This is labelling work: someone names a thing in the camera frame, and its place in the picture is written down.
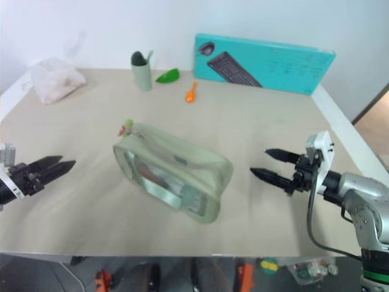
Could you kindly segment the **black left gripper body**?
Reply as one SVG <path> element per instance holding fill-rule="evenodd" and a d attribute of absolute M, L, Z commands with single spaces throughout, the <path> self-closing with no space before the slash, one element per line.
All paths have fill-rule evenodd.
<path fill-rule="evenodd" d="M 7 174 L 24 195 L 32 196 L 44 189 L 44 184 L 40 179 L 40 172 L 43 168 L 44 164 L 42 162 L 20 163 L 9 167 Z"/>

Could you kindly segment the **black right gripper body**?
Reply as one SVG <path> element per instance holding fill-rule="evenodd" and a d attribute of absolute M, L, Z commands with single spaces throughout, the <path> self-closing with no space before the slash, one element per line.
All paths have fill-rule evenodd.
<path fill-rule="evenodd" d="M 291 196 L 295 190 L 299 192 L 315 190 L 314 183 L 317 180 L 318 168 L 320 167 L 318 155 L 315 155 L 313 161 L 310 161 L 306 155 L 289 153 L 287 162 L 295 165 L 295 173 L 292 176 L 292 181 L 285 188 L 285 192 Z"/>

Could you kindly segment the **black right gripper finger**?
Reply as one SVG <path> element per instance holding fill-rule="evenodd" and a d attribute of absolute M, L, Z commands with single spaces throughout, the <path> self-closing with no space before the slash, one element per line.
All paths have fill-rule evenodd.
<path fill-rule="evenodd" d="M 277 173 L 264 168 L 250 168 L 250 171 L 258 179 L 276 187 L 293 187 L 290 179 L 284 178 Z"/>
<path fill-rule="evenodd" d="M 279 148 L 267 149 L 267 150 L 265 150 L 265 153 L 276 160 L 279 160 L 282 162 L 288 162 L 291 164 L 296 164 L 300 158 L 300 155 L 298 155 L 298 154 L 295 154 L 295 153 L 292 153 L 292 152 L 289 152 L 286 150 L 282 150 Z"/>

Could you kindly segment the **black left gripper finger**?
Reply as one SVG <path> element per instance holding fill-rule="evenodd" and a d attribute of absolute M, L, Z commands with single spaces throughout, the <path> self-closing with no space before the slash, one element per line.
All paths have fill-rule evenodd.
<path fill-rule="evenodd" d="M 63 156 L 46 156 L 29 164 L 31 171 L 43 171 L 58 163 Z"/>
<path fill-rule="evenodd" d="M 62 161 L 50 166 L 48 169 L 40 172 L 40 182 L 44 185 L 51 183 L 69 172 L 75 163 L 76 161 Z"/>

